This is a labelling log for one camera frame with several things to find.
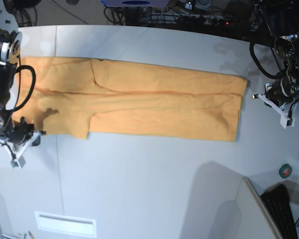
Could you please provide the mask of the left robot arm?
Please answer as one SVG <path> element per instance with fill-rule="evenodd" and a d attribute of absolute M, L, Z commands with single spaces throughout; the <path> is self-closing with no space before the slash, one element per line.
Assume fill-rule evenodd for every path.
<path fill-rule="evenodd" d="M 261 20 L 271 35 L 269 43 L 274 56 L 284 64 L 275 75 L 268 73 L 250 43 L 250 55 L 258 69 L 273 80 L 265 87 L 265 97 L 277 107 L 299 98 L 299 0 L 255 0 L 255 17 Z"/>

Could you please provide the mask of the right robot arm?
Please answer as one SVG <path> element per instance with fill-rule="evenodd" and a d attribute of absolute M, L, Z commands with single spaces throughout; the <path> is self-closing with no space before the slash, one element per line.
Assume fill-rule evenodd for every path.
<path fill-rule="evenodd" d="M 22 34 L 18 30 L 16 14 L 25 12 L 27 8 L 35 8 L 38 4 L 37 0 L 0 0 L 0 144 L 11 154 L 21 152 L 30 145 L 39 145 L 42 134 L 24 118 L 19 122 L 12 120 L 13 113 L 22 109 L 29 101 L 36 82 L 35 70 L 21 64 Z M 32 77 L 29 92 L 21 104 L 15 103 L 8 110 L 6 105 L 10 99 L 14 77 L 16 74 L 20 75 L 22 70 L 30 71 Z"/>

